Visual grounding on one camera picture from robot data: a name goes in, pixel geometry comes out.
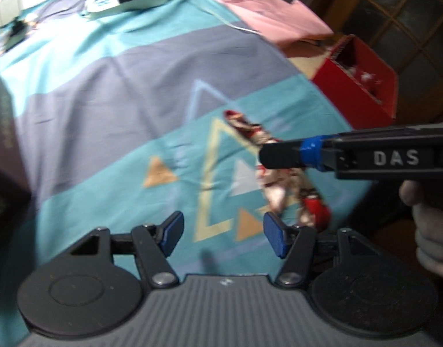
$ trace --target bed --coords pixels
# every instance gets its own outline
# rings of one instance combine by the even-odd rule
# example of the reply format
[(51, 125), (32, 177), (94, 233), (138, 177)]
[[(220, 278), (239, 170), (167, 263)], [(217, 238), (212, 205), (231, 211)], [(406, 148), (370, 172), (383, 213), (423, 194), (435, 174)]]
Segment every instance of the bed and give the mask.
[[(36, 212), (0, 251), (3, 347), (27, 332), (15, 303), (21, 280), (97, 226), (124, 233), (181, 210), (185, 232), (169, 258), (180, 277), (278, 270), (262, 234), (260, 190), (233, 192), (239, 163), (243, 176), (253, 174), (257, 151), (223, 111), (241, 111), (281, 139), (349, 125), (275, 46), (207, 9), (244, 25), (214, 0), (170, 0), (91, 22), (64, 12), (0, 57), (36, 196)], [(369, 187), (308, 176), (332, 228)], [(295, 208), (292, 200), (286, 221)], [(115, 262), (136, 273), (130, 257)]]

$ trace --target finger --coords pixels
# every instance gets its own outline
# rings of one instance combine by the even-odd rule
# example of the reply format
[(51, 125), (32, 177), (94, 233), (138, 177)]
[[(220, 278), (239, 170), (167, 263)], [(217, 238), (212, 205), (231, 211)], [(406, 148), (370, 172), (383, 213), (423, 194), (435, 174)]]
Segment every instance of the finger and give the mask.
[(428, 271), (433, 272), (443, 278), (443, 263), (437, 262), (426, 255), (420, 248), (417, 249), (416, 255), (419, 263)]
[(417, 181), (405, 181), (400, 187), (400, 198), (407, 206), (414, 206), (422, 202), (422, 186)]
[(422, 236), (443, 245), (443, 211), (426, 204), (413, 207), (413, 217)]
[(443, 245), (427, 240), (419, 230), (416, 231), (415, 239), (418, 247), (435, 261), (443, 263)]

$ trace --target power strip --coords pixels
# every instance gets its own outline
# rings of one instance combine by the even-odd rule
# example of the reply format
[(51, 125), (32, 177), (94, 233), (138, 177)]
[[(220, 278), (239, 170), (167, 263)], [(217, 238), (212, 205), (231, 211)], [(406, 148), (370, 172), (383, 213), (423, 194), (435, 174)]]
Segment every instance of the power strip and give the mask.
[(85, 3), (86, 17), (95, 20), (113, 16), (129, 10), (145, 10), (163, 5), (168, 0), (131, 0), (120, 3), (118, 0), (87, 0)]

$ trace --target round black disc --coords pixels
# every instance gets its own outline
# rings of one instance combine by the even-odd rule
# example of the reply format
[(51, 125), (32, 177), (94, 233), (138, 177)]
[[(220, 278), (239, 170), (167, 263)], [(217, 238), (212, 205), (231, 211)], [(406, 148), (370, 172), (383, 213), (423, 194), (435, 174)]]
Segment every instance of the round black disc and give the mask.
[(93, 336), (115, 328), (139, 306), (142, 290), (128, 271), (82, 257), (77, 265), (47, 264), (18, 292), (28, 326), (56, 338)]
[(394, 337), (419, 329), (437, 293), (420, 274), (379, 257), (358, 257), (322, 273), (311, 296), (327, 321), (352, 334)]

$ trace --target hand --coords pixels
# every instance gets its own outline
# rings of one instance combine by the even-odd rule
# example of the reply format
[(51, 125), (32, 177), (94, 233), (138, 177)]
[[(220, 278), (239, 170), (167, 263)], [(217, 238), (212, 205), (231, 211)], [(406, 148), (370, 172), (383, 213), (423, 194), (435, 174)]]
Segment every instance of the hand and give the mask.
[(443, 210), (431, 206), (438, 202), (430, 202), (443, 198), (443, 184), (426, 188), (424, 184), (405, 181), (400, 188), (400, 198), (406, 205), (413, 206), (419, 263), (443, 277)]

